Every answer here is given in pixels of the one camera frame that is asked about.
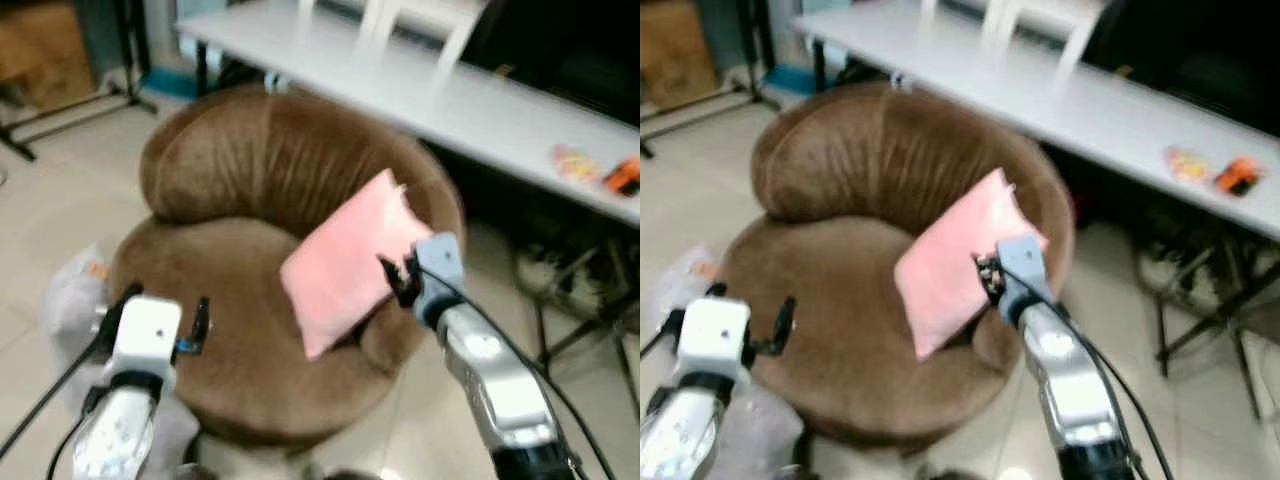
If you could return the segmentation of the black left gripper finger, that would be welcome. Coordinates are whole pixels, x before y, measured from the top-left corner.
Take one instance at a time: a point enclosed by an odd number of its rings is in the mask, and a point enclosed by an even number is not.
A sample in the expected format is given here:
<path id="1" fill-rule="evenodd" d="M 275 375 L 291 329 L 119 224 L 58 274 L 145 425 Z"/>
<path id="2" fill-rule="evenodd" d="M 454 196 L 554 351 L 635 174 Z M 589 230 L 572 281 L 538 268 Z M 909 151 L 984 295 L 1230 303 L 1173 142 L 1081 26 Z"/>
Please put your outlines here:
<path id="1" fill-rule="evenodd" d="M 210 298 L 202 296 L 196 306 L 193 324 L 187 337 L 175 343 L 178 355 L 201 355 L 211 329 Z"/>
<path id="2" fill-rule="evenodd" d="M 684 315 L 694 300 L 707 296 L 723 296 L 727 291 L 724 283 L 710 283 L 709 285 L 696 285 L 686 283 L 675 288 L 664 297 L 659 312 L 663 314 L 662 324 L 655 337 L 662 340 L 667 337 L 677 338 L 684 325 Z"/>
<path id="3" fill-rule="evenodd" d="M 114 347 L 127 302 L 143 291 L 141 283 L 129 284 L 122 297 L 105 311 L 93 337 L 95 349 L 111 349 Z"/>
<path id="4" fill-rule="evenodd" d="M 778 311 L 772 326 L 772 334 L 751 343 L 751 352 L 754 355 L 777 357 L 785 352 L 795 329 L 794 315 L 796 307 L 797 300 L 794 296 L 788 296 Z"/>

